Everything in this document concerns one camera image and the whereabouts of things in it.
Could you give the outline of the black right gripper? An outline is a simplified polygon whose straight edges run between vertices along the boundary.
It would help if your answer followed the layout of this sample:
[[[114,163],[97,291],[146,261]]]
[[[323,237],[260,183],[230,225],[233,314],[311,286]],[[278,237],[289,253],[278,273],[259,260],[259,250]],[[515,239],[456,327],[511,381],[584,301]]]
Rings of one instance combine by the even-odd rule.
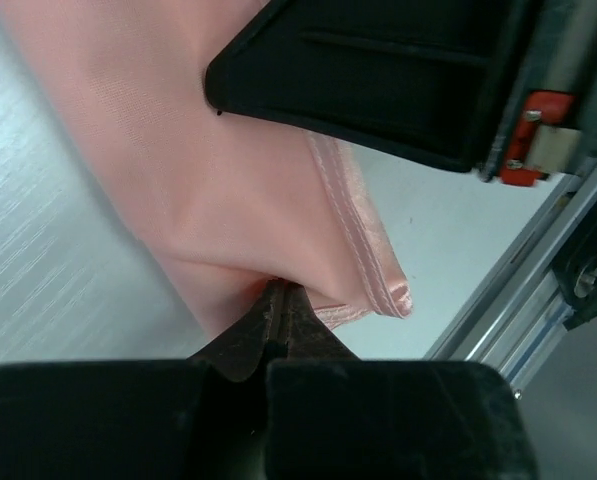
[[[484,182],[533,186],[597,164],[597,1],[516,1],[494,58],[500,112]]]

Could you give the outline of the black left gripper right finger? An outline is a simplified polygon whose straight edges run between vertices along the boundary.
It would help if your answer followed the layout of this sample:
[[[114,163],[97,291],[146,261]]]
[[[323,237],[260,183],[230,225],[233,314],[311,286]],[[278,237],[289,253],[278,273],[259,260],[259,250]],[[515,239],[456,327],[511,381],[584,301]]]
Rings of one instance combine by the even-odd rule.
[[[286,358],[267,370],[270,479],[534,479],[516,399],[472,361],[363,361],[287,287]]]

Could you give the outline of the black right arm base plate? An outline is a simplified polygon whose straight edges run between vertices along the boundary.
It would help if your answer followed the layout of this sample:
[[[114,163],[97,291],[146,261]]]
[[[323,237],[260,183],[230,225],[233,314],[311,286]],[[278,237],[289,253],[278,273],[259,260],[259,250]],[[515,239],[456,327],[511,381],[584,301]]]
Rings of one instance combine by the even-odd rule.
[[[597,318],[597,241],[570,239],[554,258],[552,269],[573,311],[564,328],[572,331]]]

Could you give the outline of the pink satin napkin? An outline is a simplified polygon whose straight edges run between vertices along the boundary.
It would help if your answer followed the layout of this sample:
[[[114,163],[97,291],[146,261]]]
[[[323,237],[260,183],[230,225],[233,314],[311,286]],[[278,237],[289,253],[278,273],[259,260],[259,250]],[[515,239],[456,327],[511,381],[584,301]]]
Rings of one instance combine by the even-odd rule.
[[[409,283],[349,148],[219,113],[210,61],[259,1],[0,1],[0,21],[127,228],[217,336],[271,278],[336,328]]]

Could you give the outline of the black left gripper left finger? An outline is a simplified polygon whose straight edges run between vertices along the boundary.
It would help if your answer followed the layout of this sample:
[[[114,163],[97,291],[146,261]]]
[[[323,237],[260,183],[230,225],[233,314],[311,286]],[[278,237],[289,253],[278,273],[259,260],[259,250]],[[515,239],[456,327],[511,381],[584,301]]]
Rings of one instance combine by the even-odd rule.
[[[0,479],[260,479],[284,285],[187,359],[0,365]]]

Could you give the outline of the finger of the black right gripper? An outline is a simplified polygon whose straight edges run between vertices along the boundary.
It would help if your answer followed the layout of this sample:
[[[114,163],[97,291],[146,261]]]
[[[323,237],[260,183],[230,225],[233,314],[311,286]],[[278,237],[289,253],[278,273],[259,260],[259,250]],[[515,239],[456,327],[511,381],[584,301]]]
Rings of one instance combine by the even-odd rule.
[[[466,173],[513,39],[512,1],[272,1],[213,59],[219,111]]]

